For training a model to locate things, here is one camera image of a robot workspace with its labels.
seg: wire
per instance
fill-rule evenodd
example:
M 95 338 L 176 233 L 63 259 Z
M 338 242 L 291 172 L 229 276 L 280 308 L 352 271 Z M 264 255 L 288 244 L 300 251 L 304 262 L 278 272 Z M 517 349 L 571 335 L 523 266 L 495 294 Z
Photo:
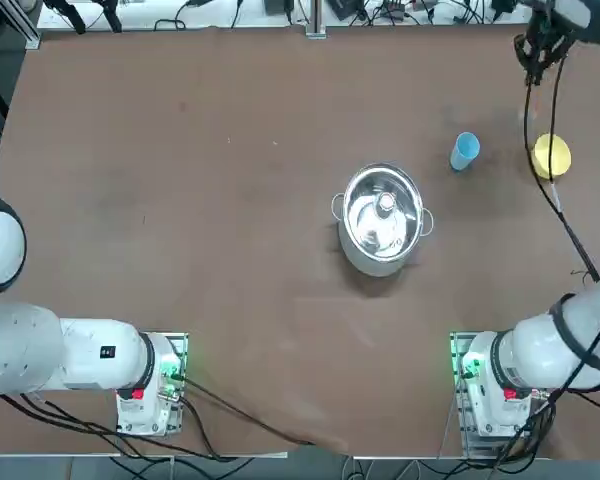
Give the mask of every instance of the wire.
M 583 400 L 586 400 L 591 405 L 594 405 L 595 407 L 600 408 L 600 402 L 596 402 L 594 399 L 587 397 L 584 393 L 580 393 L 580 392 L 569 392 L 569 393 L 573 393 L 574 395 L 582 398 Z
M 198 472 L 198 474 L 200 474 L 201 477 L 203 477 L 205 480 L 215 480 L 211 475 L 209 475 L 207 472 L 205 472 L 202 468 L 200 468 L 199 466 L 189 462 L 188 460 L 183 460 L 182 458 L 175 458 L 173 459 L 173 461 L 175 463 L 181 463 L 183 465 L 186 465 L 187 467 L 189 467 L 192 470 L 195 470 L 196 472 Z
M 561 63 L 564 63 L 565 60 L 566 60 L 566 56 L 562 58 Z M 556 78 L 556 84 L 554 85 L 554 100 L 552 101 L 552 105 L 554 105 L 555 98 L 557 97 L 558 85 L 559 85 L 558 80 L 559 80 L 559 78 Z M 571 239 L 573 246 L 575 247 L 576 251 L 580 255 L 580 258 L 582 259 L 583 263 L 585 264 L 587 271 L 591 275 L 591 279 L 594 282 L 599 282 L 600 274 L 598 273 L 596 267 L 593 265 L 591 258 L 587 254 L 587 251 L 585 250 L 582 243 L 580 243 L 578 236 L 575 234 L 575 232 L 569 225 L 569 222 L 567 222 L 567 219 L 564 216 L 564 213 L 561 210 L 559 210 L 556 207 L 556 205 L 553 203 L 551 198 L 549 198 L 549 195 L 547 194 L 544 187 L 542 186 L 542 183 L 540 182 L 540 177 L 538 176 L 538 173 L 536 172 L 536 169 L 533 166 L 533 160 L 531 158 L 531 148 L 529 147 L 529 126 L 528 126 L 528 124 L 529 124 L 529 105 L 531 102 L 531 89 L 532 88 L 533 88 L 533 82 L 531 81 L 530 78 L 527 78 L 527 95 L 526 95 L 525 104 L 524 104 L 524 125 L 523 125 L 524 148 L 527 153 L 527 163 L 529 164 L 529 168 L 531 170 L 531 173 L 533 174 L 533 178 L 536 182 L 536 185 L 540 189 L 542 196 L 546 200 L 549 207 L 551 207 L 551 210 L 553 210 L 553 213 L 558 217 L 558 220 L 560 220 L 560 222 L 564 226 L 564 229 L 567 232 L 567 235 L 569 236 L 569 238 Z M 551 136 L 550 138 L 553 137 L 554 127 L 555 127 L 554 124 L 552 124 L 550 127 L 550 132 L 549 132 L 549 135 Z
M 562 69 L 564 67 L 564 61 L 566 60 L 566 56 L 562 58 L 560 61 L 560 65 L 558 66 L 558 73 L 556 75 L 556 80 L 553 84 L 553 98 L 551 99 L 551 132 L 549 137 L 549 183 L 553 184 L 553 131 L 555 129 L 556 124 L 556 105 L 558 103 L 558 86 L 560 85 L 560 77 L 562 76 Z
M 373 468 L 375 463 L 376 463 L 375 460 L 371 460 L 371 463 L 369 464 L 369 468 L 367 469 L 367 473 L 364 476 L 364 480 L 369 480 L 369 475 L 371 474 L 371 469 Z
M 44 417 L 39 417 L 31 412 L 29 412 L 28 410 L 26 410 L 25 407 L 23 407 L 22 405 L 19 405 L 17 402 L 15 402 L 15 400 L 7 397 L 6 395 L 0 395 L 0 398 L 2 398 L 3 400 L 7 401 L 7 403 L 9 403 L 10 405 L 16 407 L 18 410 L 20 410 L 21 412 L 25 413 L 27 416 L 31 416 L 32 418 L 35 418 L 36 420 L 40 420 L 43 423 L 49 423 L 51 425 L 56 425 L 56 426 L 61 426 L 61 428 L 65 428 L 68 430 L 74 430 L 74 431 L 80 431 L 80 429 L 76 429 L 71 428 L 70 425 L 66 425 L 66 424 L 61 424 L 61 423 L 56 423 L 53 422 L 51 420 L 49 420 L 48 418 L 44 418 Z M 115 459 L 110 458 L 111 461 L 113 461 L 116 465 L 120 466 L 122 469 L 126 470 L 127 472 L 131 473 L 134 475 L 134 479 L 135 478 L 140 478 L 141 480 L 146 480 L 145 477 L 142 476 L 143 473 L 145 473 L 149 468 L 151 468 L 152 466 L 158 464 L 158 463 L 163 463 L 165 461 L 169 461 L 170 459 L 151 459 L 148 458 L 144 455 L 142 455 L 128 440 L 126 437 L 130 436 L 130 435 L 125 435 L 122 434 L 120 432 L 114 432 L 113 430 L 110 430 L 102 425 L 99 425 L 97 423 L 94 422 L 85 422 L 82 421 L 80 419 L 78 419 L 77 417 L 71 415 L 70 413 L 68 413 L 66 410 L 63 410 L 62 408 L 60 408 L 59 406 L 55 405 L 54 403 L 48 401 L 48 400 L 44 400 L 42 399 L 42 401 L 46 404 L 49 405 L 50 407 L 56 409 L 58 412 L 60 412 L 60 414 L 55 414 L 53 412 L 50 412 L 48 410 L 45 410 L 42 407 L 39 407 L 38 405 L 35 405 L 34 402 L 31 401 L 31 399 L 29 399 L 26 395 L 22 394 L 21 398 L 35 411 L 48 416 L 50 418 L 56 418 L 56 419 L 61 419 L 67 422 L 72 422 L 72 423 L 78 423 L 80 425 L 82 425 L 86 431 L 85 432 L 80 432 L 80 433 L 91 433 L 94 435 L 97 435 L 98 437 L 102 438 L 103 440 L 105 440 L 107 443 L 109 443 L 114 449 L 116 449 L 118 452 L 120 452 L 122 455 L 124 455 L 127 458 L 132 458 L 132 459 L 142 459 L 145 460 L 147 462 L 149 462 L 149 465 L 147 465 L 146 467 L 144 467 L 142 470 L 140 470 L 139 472 L 135 472 L 134 470 L 122 465 L 121 463 L 117 462 Z M 117 438 L 119 438 L 121 441 L 123 441 L 127 446 L 129 446 L 129 448 L 136 454 L 136 456 L 130 455 L 128 452 L 124 451 L 122 448 L 120 448 L 119 446 L 117 446 L 114 442 L 112 442 L 110 439 L 107 438 L 107 435 L 113 435 Z M 144 441 L 145 438 L 144 437 L 134 437 L 137 440 L 141 440 Z M 173 446 L 167 445 L 167 444 L 163 444 L 162 446 L 165 446 L 167 448 L 171 448 Z M 210 459 L 209 457 L 206 457 L 204 455 L 200 455 L 197 454 L 195 452 L 193 452 L 196 456 L 202 457 L 202 458 L 206 458 L 206 459 Z M 219 458 L 212 458 L 218 462 L 223 462 L 226 463 L 228 461 L 233 461 L 235 460 L 234 458 L 229 458 L 229 457 L 219 457 Z M 213 477 L 211 477 L 207 472 L 205 472 L 202 468 L 198 467 L 197 465 L 187 461 L 187 460 L 183 460 L 180 458 L 174 458 L 174 461 L 176 463 L 181 463 L 184 464 L 186 466 L 188 466 L 189 468 L 195 470 L 199 475 L 201 475 L 202 477 L 205 478 L 205 480 L 223 480 L 225 478 L 228 478 L 229 476 L 233 475 L 234 473 L 237 473 L 238 471 L 242 470 L 244 467 L 246 467 L 249 463 L 251 463 L 254 459 L 250 458 L 247 461 L 245 461 L 244 463 L 238 465 L 236 468 L 234 468 L 233 470 L 230 470 L 228 472 L 226 472 L 225 474 L 221 475 L 220 477 L 218 477 L 217 479 L 214 479 Z
M 240 13 L 240 7 L 242 6 L 243 0 L 237 0 L 236 2 L 236 14 L 233 17 L 233 22 L 231 22 L 231 28 L 235 28 L 236 22 L 238 21 L 238 14 Z
M 93 27 L 93 26 L 94 26 L 96 23 L 98 23 L 98 20 L 100 20 L 100 19 L 102 18 L 102 15 L 104 15 L 104 10 L 102 10 L 102 11 L 100 12 L 100 15 L 98 15 L 98 16 L 96 17 L 96 19 L 95 19 L 93 22 L 91 22 L 91 24 L 90 24 L 90 25 L 89 25 L 89 26 L 86 28 L 86 30 L 89 30 L 89 29 L 90 29 L 91 27 Z
M 394 478 L 394 480 L 400 480 L 404 476 L 405 473 L 407 473 L 409 470 L 411 470 L 411 467 L 413 467 L 414 464 L 418 467 L 418 478 L 416 480 L 420 480 L 420 466 L 418 465 L 417 460 L 411 460 L 409 463 L 407 463 L 407 465 L 405 465 L 405 467 L 400 471 L 398 476 L 396 476 Z
M 71 423 L 77 423 L 83 427 L 85 427 L 86 429 L 90 430 L 90 431 L 95 431 L 94 428 L 97 428 L 99 430 L 102 430 L 103 433 L 97 434 L 102 440 L 104 440 L 105 442 L 107 442 L 109 445 L 111 445 L 116 451 L 120 452 L 122 455 L 128 456 L 130 458 L 141 458 L 143 460 L 146 461 L 152 461 L 150 458 L 145 457 L 144 455 L 142 455 L 138 449 L 136 449 L 126 438 L 121 438 L 120 440 L 123 441 L 125 443 L 125 445 L 127 445 L 129 447 L 129 449 L 135 453 L 137 456 L 136 457 L 132 457 L 131 455 L 129 455 L 127 452 L 125 452 L 122 448 L 120 448 L 118 445 L 115 444 L 115 442 L 109 440 L 107 438 L 107 436 L 105 435 L 113 435 L 116 436 L 117 432 L 114 432 L 113 430 L 110 430 L 106 427 L 103 427 L 102 425 L 98 425 L 95 423 L 91 423 L 91 422 L 84 422 L 76 417 L 74 417 L 73 415 L 69 414 L 66 410 L 63 410 L 62 408 L 60 408 L 59 406 L 57 406 L 56 404 L 48 401 L 48 400 L 44 400 L 42 398 L 40 398 L 40 401 L 42 401 L 43 403 L 45 403 L 46 405 L 49 405 L 51 408 L 55 409 L 56 411 L 60 412 L 60 415 L 50 412 L 48 410 L 45 410 L 44 408 L 36 405 L 27 395 L 25 394 L 21 394 L 20 398 L 22 398 L 24 400 L 24 402 L 29 405 L 29 407 L 31 407 L 33 410 L 35 410 L 38 413 L 41 413 L 42 415 L 45 415 L 47 417 L 51 417 L 51 418 L 56 418 L 59 420 L 65 420 L 65 421 L 70 421 Z
M 68 412 L 66 412 L 65 410 L 61 409 L 60 407 L 58 407 L 57 405 L 51 403 L 51 402 L 46 402 L 49 406 L 51 406 L 52 408 L 55 408 L 57 411 L 59 411 L 61 413 L 61 415 L 55 414 L 53 412 L 49 412 L 48 410 L 43 409 L 42 407 L 37 406 L 34 402 L 32 402 L 29 397 L 27 397 L 27 395 L 25 394 L 21 394 L 20 397 L 34 410 L 45 414 L 49 417 L 52 418 L 60 418 L 60 419 L 66 419 L 66 420 L 71 420 L 74 422 L 77 422 L 81 425 L 83 425 L 85 428 L 95 431 L 89 424 L 88 422 L 83 422 L 82 420 L 79 420 L 78 418 L 74 417 L 73 415 L 70 415 Z M 125 452 L 122 448 L 118 447 L 114 442 L 112 442 L 111 440 L 109 440 L 106 436 L 104 435 L 98 435 L 102 440 L 104 440 L 105 442 L 107 442 L 109 445 L 111 445 L 115 450 L 117 450 L 118 452 L 120 452 L 122 455 L 129 457 L 129 458 L 142 458 L 146 461 L 149 462 L 149 466 L 152 466 L 155 461 L 151 460 L 147 457 L 145 457 L 144 455 L 142 455 L 140 452 L 138 452 L 138 450 L 135 449 L 135 447 L 133 447 L 133 445 L 131 445 L 126 439 L 121 439 L 124 440 L 124 442 L 138 455 L 136 457 L 133 457 L 131 455 L 129 455 L 127 452 Z M 132 470 L 128 467 L 126 467 L 125 465 L 121 464 L 120 462 L 118 462 L 116 459 L 109 457 L 109 460 L 111 460 L 113 463 L 115 463 L 116 465 L 118 465 L 120 468 L 122 468 L 123 470 L 126 470 L 128 473 L 133 474 L 133 478 L 140 478 L 141 480 L 146 480 L 145 477 L 142 476 L 142 473 L 144 473 L 144 471 L 146 471 L 146 468 L 141 471 L 141 472 L 136 472 L 135 470 Z
M 421 24 L 421 23 L 418 21 L 418 19 L 417 19 L 416 17 L 414 17 L 413 15 L 411 15 L 410 13 L 408 13 L 408 12 L 404 12 L 404 16 L 405 16 L 405 17 L 409 17 L 411 20 L 413 20 L 414 22 L 416 22 L 416 25 L 422 25 L 422 24 Z
M 451 3 L 454 3 L 456 5 L 461 6 L 462 8 L 465 9 L 464 10 L 465 15 L 467 13 L 471 13 L 472 14 L 472 16 L 469 19 L 475 18 L 476 19 L 476 23 L 482 23 L 484 25 L 484 16 L 480 17 L 480 15 L 478 15 L 478 13 L 473 8 L 471 8 L 469 5 L 467 5 L 466 3 L 458 2 L 457 0 L 445 0 L 444 2 L 438 2 L 438 4 L 440 4 L 440 3 L 447 3 L 447 2 L 451 2 Z
M 305 22 L 310 23 L 309 17 L 307 17 L 307 12 L 304 9 L 304 5 L 302 5 L 302 0 L 298 0 L 298 5 L 300 5 L 300 11 L 302 12 Z
M 133 478 L 139 478 L 140 480 L 147 480 L 146 477 L 142 476 L 141 472 L 136 472 L 135 470 L 130 469 L 126 465 L 123 465 L 122 463 L 120 463 L 119 461 L 117 461 L 115 458 L 109 457 L 109 460 L 111 460 L 113 463 L 115 463 L 116 465 L 118 465 L 121 469 L 126 470 L 127 473 L 130 473 L 131 475 L 133 475 Z
M 187 410 L 189 410 L 191 415 L 193 416 L 193 420 L 196 422 L 198 430 L 200 431 L 200 436 L 202 437 L 202 443 L 204 443 L 204 446 L 207 449 L 207 451 L 209 452 L 209 454 L 211 455 L 211 458 L 213 458 L 214 460 L 216 460 L 218 462 L 226 462 L 226 461 L 231 462 L 231 461 L 235 460 L 235 458 L 232 458 L 232 457 L 223 457 L 223 456 L 219 455 L 215 451 L 215 449 L 211 446 L 211 442 L 209 441 L 207 432 L 205 432 L 205 430 L 204 430 L 204 425 L 202 424 L 202 419 L 200 418 L 200 415 L 198 414 L 198 411 L 195 409 L 193 404 L 184 397 L 180 398 L 180 403 L 182 403 L 187 408 Z
M 175 17 L 173 17 L 173 18 L 159 18 L 153 24 L 153 31 L 154 32 L 158 31 L 158 25 L 160 25 L 161 23 L 172 23 L 172 24 L 175 25 L 177 31 L 186 30 L 187 29 L 187 24 L 184 23 L 182 20 L 180 20 L 179 17 L 180 17 L 180 14 L 182 13 L 182 11 L 185 8 L 191 7 L 191 6 L 193 6 L 193 4 L 189 0 L 187 0 L 182 5 L 180 5 L 180 8 L 178 8 L 178 11 L 176 12 L 176 16 Z
M 424 8 L 424 11 L 427 12 L 427 18 L 429 19 L 429 23 L 433 25 L 433 14 L 432 11 L 433 10 L 429 10 L 429 7 L 427 7 L 427 4 L 424 2 L 424 0 L 420 0 L 420 3 L 422 3 L 422 7 Z
M 123 432 L 115 432 L 114 434 L 110 434 L 110 433 L 106 432 L 106 430 L 108 430 L 108 429 L 106 429 L 106 427 L 103 427 L 102 425 L 98 425 L 94 422 L 85 422 L 85 423 L 87 423 L 91 426 L 97 426 L 97 428 L 106 429 L 106 430 L 103 430 L 102 433 L 99 433 L 99 432 L 93 432 L 91 430 L 87 430 L 84 428 L 78 428 L 75 425 L 67 425 L 66 423 L 61 423 L 61 422 L 51 420 L 49 418 L 45 418 L 40 415 L 37 415 L 37 414 L 29 411 L 22 405 L 20 405 L 18 402 L 16 402 L 12 398 L 8 397 L 7 395 L 0 395 L 0 399 L 2 399 L 3 401 L 5 401 L 9 405 L 11 405 L 13 408 L 15 408 L 16 410 L 18 410 L 19 412 L 21 412 L 22 414 L 26 415 L 29 418 L 33 418 L 34 420 L 38 420 L 38 421 L 40 421 L 42 423 L 46 423 L 48 425 L 53 425 L 55 427 L 63 428 L 65 430 L 71 430 L 73 432 L 83 433 L 86 435 L 98 435 L 99 436 L 102 434 L 102 435 L 109 435 L 109 436 L 113 435 L 117 438 L 133 438 L 134 440 L 139 441 L 139 442 L 149 443 L 149 444 L 155 445 L 157 447 L 163 447 L 163 448 L 167 448 L 169 450 L 173 450 L 176 452 L 186 453 L 187 455 L 193 455 L 195 457 L 212 460 L 212 458 L 207 455 L 203 455 L 201 453 L 194 452 L 193 450 L 189 450 L 186 448 L 178 447 L 177 445 L 171 445 L 171 444 L 168 444 L 165 442 L 160 442 L 160 441 L 154 440 L 153 438 L 150 438 L 150 437 L 131 435 L 128 433 L 123 433 Z
M 295 443 L 296 445 L 315 445 L 313 442 L 309 442 L 307 440 L 299 440 L 295 437 L 292 437 L 291 435 L 287 435 L 286 433 L 278 430 L 277 428 L 267 425 L 263 421 L 258 420 L 257 418 L 253 417 L 252 415 L 249 415 L 248 413 L 244 412 L 243 410 L 240 410 L 238 407 L 235 407 L 234 405 L 232 405 L 229 402 L 227 402 L 226 400 L 224 400 L 222 397 L 209 391 L 207 388 L 203 387 L 199 383 L 196 383 L 189 378 L 185 378 L 181 375 L 172 375 L 171 378 L 173 378 L 174 380 L 186 382 L 187 384 L 191 385 L 192 387 L 196 388 L 197 390 L 200 390 L 201 392 L 203 392 L 205 395 L 213 398 L 215 401 L 219 402 L 223 406 L 227 407 L 229 410 L 232 410 L 233 412 L 237 413 L 238 415 L 240 415 L 241 417 L 250 421 L 251 423 L 258 425 L 263 430 L 266 430 L 267 432 L 272 433 L 273 435 L 276 435 L 276 436 L 286 440 L 287 442 Z
M 571 372 L 571 374 L 565 381 L 564 385 L 561 388 L 559 388 L 558 390 L 554 390 L 549 395 L 549 399 L 547 400 L 547 402 L 542 407 L 540 407 L 533 415 L 529 416 L 529 418 L 527 419 L 527 422 L 525 423 L 525 426 L 523 428 L 519 429 L 516 432 L 516 434 L 513 437 L 511 437 L 511 439 L 509 440 L 507 445 L 504 447 L 504 449 L 501 451 L 501 453 L 496 457 L 496 462 L 495 462 L 493 468 L 491 469 L 491 473 L 489 474 L 489 477 L 491 477 L 493 475 L 496 468 L 498 468 L 498 466 L 502 463 L 502 461 L 509 455 L 509 452 L 513 448 L 513 445 L 515 444 L 515 442 L 522 435 L 522 432 L 525 429 L 525 427 L 530 426 L 531 423 L 535 420 L 535 418 L 537 418 L 539 415 L 544 414 L 545 411 L 549 410 L 551 421 L 549 422 L 548 428 L 541 429 L 540 436 L 536 442 L 535 451 L 537 451 L 537 448 L 540 446 L 540 443 L 542 442 L 542 440 L 544 440 L 548 431 L 551 428 L 551 425 L 553 424 L 553 419 L 555 418 L 555 415 L 556 415 L 556 402 L 560 399 L 560 397 L 562 397 L 562 395 L 564 395 L 565 392 L 568 391 L 569 386 L 575 380 L 575 378 L 580 374 L 580 371 L 584 368 L 584 366 L 586 365 L 587 361 L 589 360 L 589 358 L 591 357 L 591 355 L 593 354 L 594 350 L 596 349 L 596 347 L 598 346 L 599 343 L 600 343 L 600 331 L 598 332 L 596 337 L 593 339 L 593 342 L 591 342 L 591 345 L 589 346 L 589 348 L 587 349 L 585 354 L 580 359 L 580 363 L 573 370 L 573 372 Z
M 461 467 L 463 465 L 466 465 L 467 461 L 463 460 L 462 462 L 460 462 L 458 465 L 456 465 L 454 468 L 451 469 L 451 471 L 449 473 L 447 473 L 444 476 L 443 480 L 447 480 L 449 477 L 451 477 L 452 475 L 457 475 L 460 472 L 464 472 L 464 470 L 461 470 Z
M 230 477 L 231 475 L 233 475 L 234 473 L 238 473 L 240 470 L 242 470 L 244 467 L 246 467 L 247 465 L 249 465 L 251 462 L 253 462 L 255 460 L 255 458 L 250 458 L 249 460 L 247 460 L 244 463 L 241 463 L 240 465 L 238 465 L 236 468 L 234 468 L 233 470 L 229 470 L 227 473 L 220 475 L 218 478 L 216 478 L 216 480 L 224 480 L 227 477 Z
M 364 2 L 364 5 L 362 6 L 362 9 L 358 9 L 356 11 L 356 13 L 353 15 L 353 20 L 351 20 L 351 23 L 349 23 L 349 26 L 351 27 L 354 23 L 356 23 L 356 20 L 369 20 L 369 14 L 367 13 L 367 5 L 369 5 L 369 2 L 371 0 L 366 0 Z
M 460 462 L 458 465 L 456 465 L 456 467 L 464 465 L 465 462 L 466 462 L 466 460 Z M 467 470 L 469 470 L 471 468 L 468 465 L 465 465 L 464 468 L 461 468 L 460 470 L 457 470 L 457 471 L 451 473 L 451 472 L 443 472 L 443 471 L 440 471 L 440 470 L 436 470 L 435 468 L 433 468 L 433 467 L 427 465 L 426 463 L 424 463 L 422 460 L 418 460 L 418 463 L 420 463 L 420 465 L 422 465 L 423 467 L 425 467 L 427 470 L 430 470 L 433 473 L 437 473 L 438 475 L 449 475 L 449 474 L 451 474 L 451 475 L 457 475 L 459 473 L 466 472 Z
M 136 473 L 136 474 L 135 474 L 135 475 L 134 475 L 134 476 L 131 478 L 131 480 L 135 480 L 136 478 L 143 478 L 143 477 L 142 477 L 142 475 L 143 475 L 144 473 L 146 473 L 146 472 L 147 472 L 147 471 L 148 471 L 150 468 L 153 468 L 153 467 L 155 467 L 156 465 L 159 465 L 160 463 L 165 463 L 165 462 L 170 462 L 170 461 L 171 461 L 171 458 L 159 458 L 159 459 L 157 459 L 157 460 L 153 460 L 153 461 L 152 461 L 152 462 L 151 462 L 149 465 L 146 465 L 146 466 L 145 466 L 145 467 L 143 467 L 143 468 L 142 468 L 142 469 L 141 469 L 141 470 L 140 470 L 138 473 Z

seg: pot handle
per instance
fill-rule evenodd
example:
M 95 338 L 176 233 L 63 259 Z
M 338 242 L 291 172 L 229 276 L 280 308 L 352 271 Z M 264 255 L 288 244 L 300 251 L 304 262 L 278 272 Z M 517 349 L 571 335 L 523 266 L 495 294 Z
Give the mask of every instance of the pot handle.
M 421 233 L 420 236 L 428 237 L 429 235 L 431 235 L 431 232 L 433 232 L 433 227 L 435 226 L 435 222 L 433 220 L 433 213 L 431 213 L 431 210 L 429 210 L 428 208 L 424 208 L 424 207 L 422 207 L 422 211 L 429 215 L 429 218 L 431 219 L 431 227 L 429 228 L 429 231 L 427 233 Z
M 336 204 L 336 200 L 340 197 L 342 197 L 342 201 L 344 202 L 344 193 L 336 193 L 333 196 L 333 198 L 331 199 L 331 215 L 333 215 L 333 218 L 335 218 L 339 222 L 342 221 L 342 218 L 340 218 L 338 215 L 336 215 L 335 204 Z

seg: red label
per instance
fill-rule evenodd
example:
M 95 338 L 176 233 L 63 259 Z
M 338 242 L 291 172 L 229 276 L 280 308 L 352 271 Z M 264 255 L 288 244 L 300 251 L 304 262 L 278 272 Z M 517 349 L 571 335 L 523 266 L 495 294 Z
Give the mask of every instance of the red label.
M 504 392 L 505 400 L 513 400 L 516 398 L 516 391 L 513 388 L 505 388 L 502 390 Z

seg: stainless steel pot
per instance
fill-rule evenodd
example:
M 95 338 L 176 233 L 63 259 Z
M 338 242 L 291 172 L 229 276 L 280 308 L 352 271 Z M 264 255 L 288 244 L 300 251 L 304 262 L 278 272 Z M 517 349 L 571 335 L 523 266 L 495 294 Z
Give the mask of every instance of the stainless steel pot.
M 342 206 L 337 208 L 339 198 Z M 422 233 L 425 212 L 431 227 Z M 345 192 L 331 200 L 331 213 L 338 220 L 340 244 L 349 261 L 374 277 L 400 270 L 420 237 L 431 234 L 434 226 L 411 178 L 385 163 L 367 165 L 356 173 Z

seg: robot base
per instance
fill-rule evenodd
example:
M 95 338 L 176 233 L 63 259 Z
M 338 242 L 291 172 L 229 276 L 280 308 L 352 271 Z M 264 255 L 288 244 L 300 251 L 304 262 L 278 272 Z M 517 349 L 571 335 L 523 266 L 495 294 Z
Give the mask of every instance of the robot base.
M 182 430 L 184 383 L 170 378 L 185 376 L 188 334 L 145 332 L 155 350 L 155 364 L 149 385 L 135 390 L 131 398 L 116 392 L 117 429 L 131 435 L 168 435 Z
M 458 407 L 465 458 L 494 458 L 515 433 L 515 426 L 523 425 L 529 415 L 530 397 L 523 401 L 526 403 L 518 403 L 519 409 L 513 409 L 515 413 L 504 408 L 504 392 L 493 378 L 491 366 L 486 361 L 493 337 L 484 334 L 489 333 L 452 332 L 450 336 L 454 400 Z M 465 363 L 467 366 L 470 364 L 473 378 L 462 378 Z
M 493 374 L 490 352 L 494 332 L 481 332 L 462 357 L 463 382 L 482 437 L 512 437 L 529 417 L 531 395 L 510 398 Z

